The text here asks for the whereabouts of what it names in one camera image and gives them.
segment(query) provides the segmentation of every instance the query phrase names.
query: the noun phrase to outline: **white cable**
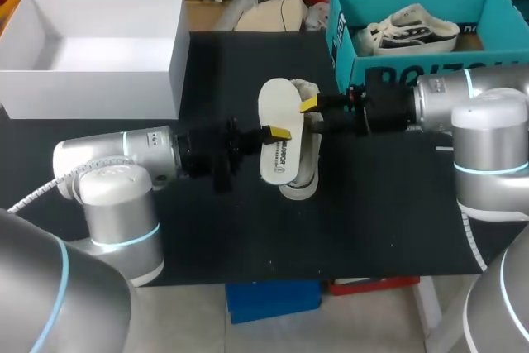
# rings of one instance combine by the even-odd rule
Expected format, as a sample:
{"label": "white cable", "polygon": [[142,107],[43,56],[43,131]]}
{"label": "white cable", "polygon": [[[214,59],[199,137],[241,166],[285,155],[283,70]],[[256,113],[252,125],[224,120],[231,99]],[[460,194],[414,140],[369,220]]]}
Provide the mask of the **white cable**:
{"label": "white cable", "polygon": [[62,184],[66,179],[73,178],[85,171],[89,171],[92,169],[100,169],[102,167],[105,167],[107,165],[130,165],[134,164],[134,161],[132,159],[126,159],[123,157],[116,157],[116,158],[106,158],[106,159],[98,159],[90,161],[84,165],[80,165],[79,167],[75,167],[68,173],[52,179],[50,182],[48,182],[45,185],[42,185],[37,190],[34,190],[27,196],[25,196],[21,201],[19,201],[17,204],[12,206],[7,210],[7,212],[10,212],[11,214],[15,214],[18,211],[20,211],[22,208],[27,206],[29,203],[36,200],[38,197],[42,196],[44,193],[49,192],[51,189],[55,188],[57,185]]}
{"label": "white cable", "polygon": [[476,262],[478,263],[481,270],[484,272],[485,270],[487,270],[487,264],[485,264],[483,256],[481,256],[478,245],[476,244],[476,241],[474,239],[474,234],[472,233],[472,229],[470,228],[469,216],[461,211],[461,218],[463,219],[463,227],[465,228],[466,240],[469,242],[470,249],[472,250],[472,254],[474,254]]}

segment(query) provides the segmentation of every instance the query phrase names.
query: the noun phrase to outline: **black mat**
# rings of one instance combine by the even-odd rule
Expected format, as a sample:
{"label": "black mat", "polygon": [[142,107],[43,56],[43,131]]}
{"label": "black mat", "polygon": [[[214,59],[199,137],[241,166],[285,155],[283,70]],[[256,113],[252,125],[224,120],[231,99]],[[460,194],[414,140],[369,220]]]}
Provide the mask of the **black mat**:
{"label": "black mat", "polygon": [[[321,33],[193,34],[181,131],[236,116],[258,126],[257,96],[268,79],[306,79],[336,90]],[[59,141],[168,123],[9,121],[0,126],[0,207],[52,178]],[[480,269],[465,237],[453,189],[451,145],[443,135],[409,132],[355,139],[324,137],[315,197],[292,202],[260,180],[246,159],[234,191],[210,179],[178,181],[155,195],[166,255],[155,284],[265,279],[329,279],[468,274]],[[54,191],[20,215],[65,240],[88,235],[82,208]],[[522,224],[472,222],[487,262]]]}

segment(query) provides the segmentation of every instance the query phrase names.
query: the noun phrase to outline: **shoe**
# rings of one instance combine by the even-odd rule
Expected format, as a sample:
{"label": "shoe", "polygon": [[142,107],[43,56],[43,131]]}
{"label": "shoe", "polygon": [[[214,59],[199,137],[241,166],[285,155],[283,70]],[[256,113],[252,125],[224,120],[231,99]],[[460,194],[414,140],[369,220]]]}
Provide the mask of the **shoe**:
{"label": "shoe", "polygon": [[[304,80],[292,80],[292,83],[298,89],[302,101],[320,92],[314,83]],[[306,113],[305,117],[307,122],[323,121],[323,116],[319,112]],[[290,184],[279,186],[283,196],[291,200],[305,200],[316,192],[319,182],[317,162],[321,143],[321,134],[312,134],[307,129],[303,131],[298,175]]]}
{"label": "shoe", "polygon": [[430,15],[420,4],[371,23],[355,36],[359,56],[447,53],[454,49],[460,28]]}

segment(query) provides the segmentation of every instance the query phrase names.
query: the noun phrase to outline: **shoe lace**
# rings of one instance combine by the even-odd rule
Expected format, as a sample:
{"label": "shoe lace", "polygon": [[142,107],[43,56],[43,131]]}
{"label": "shoe lace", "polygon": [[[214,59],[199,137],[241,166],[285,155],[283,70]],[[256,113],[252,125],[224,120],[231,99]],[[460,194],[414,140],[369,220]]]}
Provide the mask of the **shoe lace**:
{"label": "shoe lace", "polygon": [[398,39],[402,36],[409,36],[410,32],[404,31],[401,28],[395,26],[387,18],[382,22],[372,22],[367,26],[369,32],[376,31],[372,34],[375,47],[379,46],[380,41],[384,36],[391,37],[393,39]]}

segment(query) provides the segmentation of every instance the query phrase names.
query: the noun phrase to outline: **black cable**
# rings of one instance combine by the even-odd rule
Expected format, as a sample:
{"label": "black cable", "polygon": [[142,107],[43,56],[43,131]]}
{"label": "black cable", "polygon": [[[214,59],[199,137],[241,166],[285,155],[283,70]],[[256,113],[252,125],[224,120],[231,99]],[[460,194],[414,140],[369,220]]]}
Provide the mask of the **black cable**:
{"label": "black cable", "polygon": [[287,26],[286,26],[286,24],[284,23],[284,16],[283,16],[283,4],[284,4],[284,1],[285,1],[285,0],[283,0],[283,1],[281,2],[281,19],[283,20],[283,28],[284,28],[284,31],[286,32],[286,31],[287,31]]}
{"label": "black cable", "polygon": [[283,28],[284,28],[284,31],[286,32],[287,31],[287,25],[284,23],[284,15],[283,15],[283,5],[284,5],[284,1],[283,0],[281,2],[281,20],[283,20]]}

